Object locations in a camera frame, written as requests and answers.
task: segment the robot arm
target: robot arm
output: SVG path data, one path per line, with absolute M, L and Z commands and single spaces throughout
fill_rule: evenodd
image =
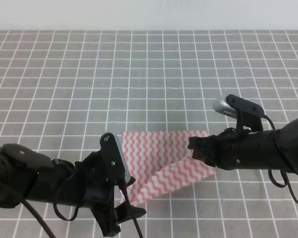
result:
M 217 101 L 214 109 L 236 118 L 236 128 L 228 128 L 217 136 L 191 137 L 188 148 L 193 149 L 193 158 L 224 170 L 268 169 L 272 183 L 288 186 L 298 203 L 287 177 L 287 173 L 298 175 L 298 119 L 275 130 L 259 105 L 234 95 Z M 261 119 L 268 119 L 273 130 L 263 131 Z M 101 137 L 100 145 L 100 151 L 92 152 L 74 165 L 60 159 L 51 160 L 21 145 L 4 145 L 0 148 L 0 207 L 13 208 L 20 202 L 25 204 L 25 199 L 50 202 L 56 214 L 68 221 L 75 219 L 80 207 L 87 207 L 104 236 L 115 236 L 120 232 L 120 223 L 133 219 L 142 238 L 136 218 L 146 211 L 129 203 L 126 187 L 135 179 L 128 172 L 121 147 L 111 133 Z M 285 184 L 277 183 L 271 170 L 280 170 Z M 115 185 L 126 197 L 126 202 L 116 208 Z M 74 216 L 63 217 L 57 204 L 75 206 Z M 38 217 L 44 227 L 42 218 Z
M 139 218 L 146 211 L 126 202 L 114 207 L 114 186 L 124 192 L 135 179 L 129 174 L 117 138 L 106 133 L 100 140 L 100 151 L 74 165 L 18 144 L 5 144 L 0 148 L 0 207 L 14 208 L 22 202 L 21 197 L 49 202 L 58 217 L 67 221 L 75 219 L 80 207 L 87 207 L 105 237 L 118 234 L 120 223 Z M 75 206 L 73 217 L 66 219 L 57 204 Z

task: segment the red and white cloth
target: red and white cloth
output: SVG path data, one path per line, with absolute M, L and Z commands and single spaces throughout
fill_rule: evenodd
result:
M 122 148 L 136 182 L 128 197 L 134 206 L 175 191 L 215 173 L 213 167 L 192 159 L 189 137 L 208 136 L 205 131 L 124 132 Z

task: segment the cloth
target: cloth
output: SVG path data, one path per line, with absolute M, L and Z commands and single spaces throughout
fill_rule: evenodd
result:
M 175 191 L 215 173 L 215 168 L 192 159 L 189 137 L 205 131 L 124 132 L 122 148 L 136 182 L 127 188 L 132 205 Z

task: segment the gray grid surface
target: gray grid surface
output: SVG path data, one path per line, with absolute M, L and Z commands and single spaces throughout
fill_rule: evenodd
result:
M 262 105 L 277 128 L 298 118 L 298 31 L 0 31 L 0 146 L 73 162 L 106 130 L 218 134 L 235 123 L 212 102 L 230 93 Z M 86 209 L 68 223 L 32 204 L 58 238 L 102 237 Z M 146 238 L 298 238 L 298 206 L 267 171 L 217 171 L 144 207 Z M 131 222 L 122 230 L 137 237 Z M 47 236 L 17 206 L 0 209 L 1 237 Z

